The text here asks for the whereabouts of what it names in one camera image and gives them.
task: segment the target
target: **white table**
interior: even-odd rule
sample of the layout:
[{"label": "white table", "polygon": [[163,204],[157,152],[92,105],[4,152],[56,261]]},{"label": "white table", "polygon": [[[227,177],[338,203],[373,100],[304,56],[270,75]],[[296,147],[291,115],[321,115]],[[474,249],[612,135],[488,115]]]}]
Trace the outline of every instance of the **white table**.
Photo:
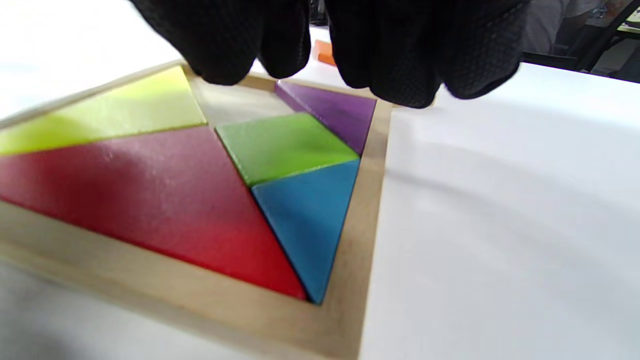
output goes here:
[{"label": "white table", "polygon": [[[76,35],[37,35],[28,4],[64,24],[50,33]],[[14,100],[4,114],[176,57],[127,6],[0,0],[0,26],[21,29],[0,31],[0,98]],[[50,56],[15,53],[35,43]],[[19,83],[44,91],[6,80],[23,65]],[[316,61],[297,77],[344,86]],[[362,358],[640,358],[639,95],[638,84],[523,65],[482,99],[442,91],[434,108],[397,109]],[[0,358],[249,356],[0,265]]]}]

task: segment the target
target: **finger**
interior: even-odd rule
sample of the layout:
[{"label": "finger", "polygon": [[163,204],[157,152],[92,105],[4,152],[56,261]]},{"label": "finger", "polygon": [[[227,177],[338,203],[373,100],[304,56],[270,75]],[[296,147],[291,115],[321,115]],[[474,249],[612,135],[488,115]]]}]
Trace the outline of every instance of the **finger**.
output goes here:
[{"label": "finger", "polygon": [[371,61],[378,40],[374,1],[325,0],[333,59],[352,88],[371,84]]},{"label": "finger", "polygon": [[501,86],[518,70],[529,0],[451,0],[453,14],[440,50],[438,73],[460,99],[475,99]]},{"label": "finger", "polygon": [[262,43],[264,1],[131,0],[149,25],[207,82],[234,85]]},{"label": "finger", "polygon": [[432,12],[431,1],[378,2],[380,34],[371,68],[372,93],[412,108],[433,102],[441,80],[433,56],[438,41],[428,21]]},{"label": "finger", "polygon": [[258,58],[269,75],[288,78],[307,65],[311,52],[307,0],[276,0],[265,13]]}]

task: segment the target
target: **green square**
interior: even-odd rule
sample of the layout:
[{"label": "green square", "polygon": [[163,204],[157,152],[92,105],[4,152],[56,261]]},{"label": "green square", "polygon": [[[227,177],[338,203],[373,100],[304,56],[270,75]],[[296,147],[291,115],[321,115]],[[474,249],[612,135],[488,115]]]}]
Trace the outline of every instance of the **green square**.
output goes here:
[{"label": "green square", "polygon": [[216,127],[248,186],[358,159],[306,113]]}]

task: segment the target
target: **tangram piece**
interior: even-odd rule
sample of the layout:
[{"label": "tangram piece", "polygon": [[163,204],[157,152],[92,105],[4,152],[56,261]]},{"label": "tangram piece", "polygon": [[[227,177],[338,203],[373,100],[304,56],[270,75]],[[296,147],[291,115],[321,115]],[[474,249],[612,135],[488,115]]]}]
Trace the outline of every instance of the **tangram piece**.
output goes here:
[{"label": "tangram piece", "polygon": [[305,113],[218,125],[216,131],[248,186],[358,158]]},{"label": "tangram piece", "polygon": [[207,126],[0,157],[0,199],[306,298]]},{"label": "tangram piece", "polygon": [[335,66],[335,60],[333,59],[333,46],[330,42],[316,40],[314,52],[318,61]]},{"label": "tangram piece", "polygon": [[293,110],[315,116],[362,155],[376,100],[279,81],[275,92]]},{"label": "tangram piece", "polygon": [[354,160],[252,189],[316,304],[324,299],[359,164]]},{"label": "tangram piece", "polygon": [[0,132],[0,155],[205,124],[175,67]]}]

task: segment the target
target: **blue triangle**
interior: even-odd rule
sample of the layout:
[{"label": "blue triangle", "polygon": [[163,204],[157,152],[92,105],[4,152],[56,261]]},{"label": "blue triangle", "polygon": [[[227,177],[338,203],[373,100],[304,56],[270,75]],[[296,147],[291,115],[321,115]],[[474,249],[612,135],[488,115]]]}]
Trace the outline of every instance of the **blue triangle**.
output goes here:
[{"label": "blue triangle", "polygon": [[309,298],[324,299],[360,160],[254,186]]}]

